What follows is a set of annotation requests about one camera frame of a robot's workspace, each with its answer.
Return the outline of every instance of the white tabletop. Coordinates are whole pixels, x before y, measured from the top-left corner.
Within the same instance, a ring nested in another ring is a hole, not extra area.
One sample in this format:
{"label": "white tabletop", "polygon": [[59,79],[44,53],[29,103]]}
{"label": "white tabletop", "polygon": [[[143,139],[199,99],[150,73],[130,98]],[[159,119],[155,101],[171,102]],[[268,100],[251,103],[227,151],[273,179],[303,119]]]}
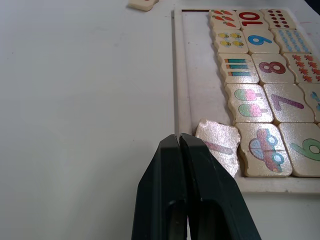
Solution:
{"label": "white tabletop", "polygon": [[[138,182],[175,129],[173,8],[289,7],[319,39],[302,0],[235,2],[0,3],[0,239],[131,238]],[[264,239],[317,239],[319,198],[292,198],[245,196]]]}

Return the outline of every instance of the glittery puzzle piece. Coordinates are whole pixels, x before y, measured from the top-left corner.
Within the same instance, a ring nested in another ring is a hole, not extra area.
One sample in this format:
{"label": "glittery puzzle piece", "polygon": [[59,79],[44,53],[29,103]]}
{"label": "glittery puzzle piece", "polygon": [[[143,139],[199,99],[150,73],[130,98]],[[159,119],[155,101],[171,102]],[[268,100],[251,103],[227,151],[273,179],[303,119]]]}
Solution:
{"label": "glittery puzzle piece", "polygon": [[239,170],[237,148],[240,143],[240,134],[238,129],[216,121],[201,119],[195,136],[202,139],[211,154],[234,177]]}
{"label": "glittery puzzle piece", "polygon": [[292,166],[279,130],[268,123],[237,123],[240,155],[248,177],[286,177]]}

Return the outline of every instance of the bee illustration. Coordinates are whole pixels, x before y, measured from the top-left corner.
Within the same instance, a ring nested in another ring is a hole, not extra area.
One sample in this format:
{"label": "bee illustration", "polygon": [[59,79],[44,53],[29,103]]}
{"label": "bee illustration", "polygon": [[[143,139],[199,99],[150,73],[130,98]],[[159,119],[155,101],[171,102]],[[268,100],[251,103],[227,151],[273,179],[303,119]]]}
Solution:
{"label": "bee illustration", "polygon": [[221,44],[222,46],[227,47],[227,48],[231,46],[231,43],[230,43],[229,41],[221,41],[220,44]]}
{"label": "bee illustration", "polygon": [[231,33],[230,36],[234,39],[240,39],[241,35],[239,33]]}
{"label": "bee illustration", "polygon": [[233,43],[233,45],[240,47],[240,48],[242,48],[242,46],[244,45],[244,43],[241,41],[233,41],[232,43]]}
{"label": "bee illustration", "polygon": [[223,39],[227,39],[229,37],[229,35],[226,32],[221,32],[218,34],[218,36]]}

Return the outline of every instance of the picture puzzle piece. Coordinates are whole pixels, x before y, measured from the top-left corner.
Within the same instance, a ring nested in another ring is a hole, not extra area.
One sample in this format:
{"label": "picture puzzle piece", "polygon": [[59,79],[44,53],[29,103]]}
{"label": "picture puzzle piece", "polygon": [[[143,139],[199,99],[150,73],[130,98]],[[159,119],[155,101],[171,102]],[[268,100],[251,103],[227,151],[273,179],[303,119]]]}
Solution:
{"label": "picture puzzle piece", "polygon": [[314,113],[304,100],[304,93],[295,84],[263,85],[274,115],[274,123],[313,123]]}
{"label": "picture puzzle piece", "polygon": [[281,123],[293,175],[320,177],[320,128],[314,123]]}
{"label": "picture puzzle piece", "polygon": [[238,129],[216,121],[201,119],[195,136],[207,145],[210,153],[232,177],[235,177],[240,168],[237,148],[241,138]]}
{"label": "picture puzzle piece", "polygon": [[320,123],[320,84],[300,83],[306,104],[312,109],[314,121]]}
{"label": "picture puzzle piece", "polygon": [[283,56],[297,84],[320,84],[320,62],[316,56],[311,53],[285,53]]}
{"label": "picture puzzle piece", "polygon": [[296,29],[296,24],[289,13],[282,9],[261,9],[264,20],[270,29]]}
{"label": "picture puzzle piece", "polygon": [[271,29],[275,42],[283,53],[310,53],[311,48],[300,32],[293,29]]}
{"label": "picture puzzle piece", "polygon": [[278,54],[280,47],[274,41],[269,30],[244,29],[243,34],[250,54]]}
{"label": "picture puzzle piece", "polygon": [[128,7],[142,11],[150,11],[159,0],[129,0]]}
{"label": "picture puzzle piece", "polygon": [[211,9],[209,10],[210,25],[214,29],[240,29],[240,22],[233,10]]}
{"label": "picture puzzle piece", "polygon": [[258,73],[250,55],[245,53],[220,53],[221,74],[224,84],[257,84]]}
{"label": "picture puzzle piece", "polygon": [[287,68],[286,60],[277,53],[251,55],[262,84],[294,83],[295,77]]}
{"label": "picture puzzle piece", "polygon": [[218,53],[246,54],[248,46],[240,30],[213,29],[214,45]]}
{"label": "picture puzzle piece", "polygon": [[227,84],[228,107],[236,123],[272,123],[274,120],[263,88],[257,84]]}
{"label": "picture puzzle piece", "polygon": [[240,155],[248,177],[286,177],[292,166],[279,130],[268,123],[237,123]]}
{"label": "picture puzzle piece", "polygon": [[253,9],[242,9],[235,11],[240,24],[241,29],[260,29],[260,30],[268,30],[269,25],[264,20],[264,15],[259,10]]}

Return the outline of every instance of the number 9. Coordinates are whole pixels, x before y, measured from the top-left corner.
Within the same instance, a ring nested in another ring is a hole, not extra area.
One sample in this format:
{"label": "number 9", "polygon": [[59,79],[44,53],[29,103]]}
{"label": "number 9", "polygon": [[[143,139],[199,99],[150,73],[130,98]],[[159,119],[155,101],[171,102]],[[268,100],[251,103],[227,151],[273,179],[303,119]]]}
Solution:
{"label": "number 9", "polygon": [[258,35],[248,36],[248,41],[253,45],[262,45],[264,44],[264,42],[267,42],[268,44],[272,44],[272,41],[269,40],[268,38],[265,38],[263,36],[258,36]]}

